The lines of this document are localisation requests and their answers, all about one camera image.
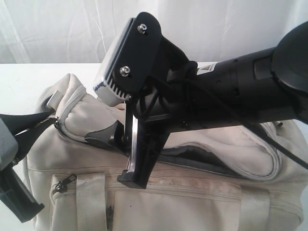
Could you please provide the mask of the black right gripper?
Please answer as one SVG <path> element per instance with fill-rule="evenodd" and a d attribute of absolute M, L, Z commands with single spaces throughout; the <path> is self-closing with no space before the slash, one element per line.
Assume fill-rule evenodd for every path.
<path fill-rule="evenodd" d="M 180 48 L 162 37 L 150 73 L 140 93 L 134 97 L 130 157 L 127 168 L 117 177 L 119 183 L 128 188 L 146 189 L 169 137 L 169 133 L 162 130 L 166 130 L 166 123 L 173 122 L 188 110 L 189 87 L 185 80 L 193 79 L 196 72 L 197 63 L 190 61 Z M 108 143 L 114 149 L 124 151 L 124 125 L 117 120 L 108 129 Z"/>

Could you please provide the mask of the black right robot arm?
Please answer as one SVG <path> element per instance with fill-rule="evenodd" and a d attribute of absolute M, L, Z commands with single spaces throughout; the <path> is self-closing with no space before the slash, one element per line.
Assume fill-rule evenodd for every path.
<path fill-rule="evenodd" d="M 277 47 L 216 64 L 197 63 L 163 37 L 157 26 L 126 31 L 111 59 L 112 90 L 126 97 L 124 143 L 129 165 L 118 181 L 146 188 L 171 133 L 242 125 L 303 168 L 308 164 L 267 135 L 261 123 L 308 120 L 308 25 Z"/>

